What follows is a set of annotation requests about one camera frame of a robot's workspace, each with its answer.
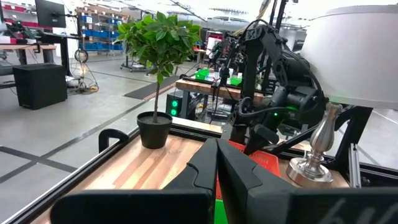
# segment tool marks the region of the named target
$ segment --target wooden table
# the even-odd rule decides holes
[[[221,127],[185,119],[175,119],[177,124],[196,128],[222,131]],[[111,159],[96,169],[73,190],[75,193],[86,189],[162,189],[186,166],[203,142],[169,135],[162,149],[146,149],[141,139],[135,138]],[[280,160],[280,174],[284,180],[293,183],[285,174],[288,161]],[[332,171],[335,178],[332,187],[349,187],[339,173]],[[32,223],[49,224],[49,211],[45,211]]]
[[[39,45],[42,50],[55,50],[57,46],[48,44],[48,45]],[[0,50],[36,50],[37,45],[33,44],[0,44]]]
[[[52,44],[40,44],[39,47],[43,53],[44,63],[54,63],[52,51],[55,50],[57,46]],[[35,44],[0,44],[0,50],[15,50],[19,58],[19,63],[21,64],[0,67],[0,76],[12,75],[12,68],[27,65],[26,50],[36,49],[37,45]]]
[[[182,105],[181,105],[181,117],[188,118],[188,104],[189,104],[189,94],[190,92],[194,93],[201,93],[204,95],[212,95],[213,88],[210,84],[194,82],[194,81],[187,81],[187,80],[178,80],[175,82],[175,87],[179,90],[183,90],[182,96]],[[232,100],[239,100],[241,98],[241,90],[235,88],[228,88],[225,87],[220,88],[220,93],[218,95],[222,98],[232,99]],[[264,95],[260,93],[254,93],[254,103],[260,103],[264,99]]]

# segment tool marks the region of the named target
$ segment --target green leaves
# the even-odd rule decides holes
[[[126,28],[123,26],[123,23],[122,23],[122,24],[118,23],[118,31],[119,31],[121,34],[126,33]]]
[[[172,34],[172,37],[174,38],[174,40],[180,40],[180,37],[178,36],[177,31],[172,30],[171,34]]]
[[[189,25],[189,21],[178,21],[177,26],[178,27],[186,27]]]
[[[200,30],[200,26],[199,25],[193,25],[191,26],[191,28],[189,28],[189,32],[192,34],[196,34],[198,33]]]
[[[164,36],[166,36],[166,31],[161,30],[156,34],[156,41],[163,39]]]
[[[138,29],[142,29],[144,27],[144,23],[142,21],[137,22],[136,27]]]
[[[123,40],[124,39],[124,34],[120,34],[117,39],[118,40]]]
[[[169,22],[171,22],[173,25],[177,25],[178,17],[177,17],[177,15],[172,15],[172,16],[168,17],[167,20]]]
[[[162,84],[162,82],[163,82],[163,74],[161,74],[161,73],[157,74],[157,82],[159,84]]]
[[[156,47],[157,47],[157,53],[158,54],[164,54],[166,51],[166,43],[164,40],[156,42]]]
[[[161,12],[157,12],[156,19],[162,24],[166,22],[166,16]]]
[[[189,42],[188,38],[181,37],[181,39],[184,42],[185,46],[187,46],[188,49],[192,49],[193,48],[193,45]]]
[[[177,33],[178,33],[180,36],[188,35],[188,32],[187,32],[187,30],[186,30],[185,28],[179,28],[178,31],[177,31]]]
[[[146,16],[137,23],[118,25],[121,35],[118,37],[128,46],[128,54],[137,57],[147,68],[154,67],[150,74],[157,75],[157,81],[173,74],[173,64],[184,63],[193,52],[200,26],[192,21],[178,21],[176,15],[166,17],[157,13],[157,19]]]
[[[159,22],[153,22],[148,24],[148,26],[145,27],[146,30],[148,31],[157,31],[162,27],[162,24]]]
[[[166,65],[166,71],[168,71],[169,73],[173,73],[173,70],[174,66],[171,63]]]
[[[148,74],[156,74],[159,70],[157,68],[152,69]]]
[[[137,51],[137,58],[141,58],[142,54],[144,53],[145,49],[146,49],[147,45],[144,45],[143,47],[141,47],[141,49],[139,49]]]
[[[151,24],[151,23],[153,23],[154,22],[154,20],[153,20],[153,18],[152,18],[152,16],[151,15],[147,15],[145,18],[144,18],[144,22],[145,22],[145,24]]]
[[[149,32],[146,32],[143,36],[144,36],[147,40],[155,40],[156,33],[153,32],[153,31],[149,31]]]

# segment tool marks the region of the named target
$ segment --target floor mat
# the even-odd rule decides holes
[[[173,75],[171,77],[163,80],[163,83],[160,85],[159,94],[173,88],[174,83],[179,79],[178,75]],[[126,93],[124,96],[138,99],[138,100],[150,100],[156,95],[156,83],[149,84],[144,86],[138,90],[134,90],[130,93]]]

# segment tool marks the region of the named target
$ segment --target silver metal finial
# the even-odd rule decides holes
[[[330,171],[321,165],[323,153],[331,149],[335,139],[335,121],[343,107],[329,102],[318,128],[312,133],[311,152],[307,158],[293,158],[286,170],[287,175],[302,187],[323,188],[333,182]]]

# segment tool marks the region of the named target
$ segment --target green light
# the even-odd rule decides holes
[[[173,106],[173,107],[177,107],[177,106],[178,106],[178,102],[177,102],[177,100],[173,100],[173,102],[172,102],[172,106]]]
[[[177,111],[176,111],[175,109],[172,109],[172,110],[171,110],[171,114],[172,114],[173,116],[175,116],[175,115],[177,115]]]

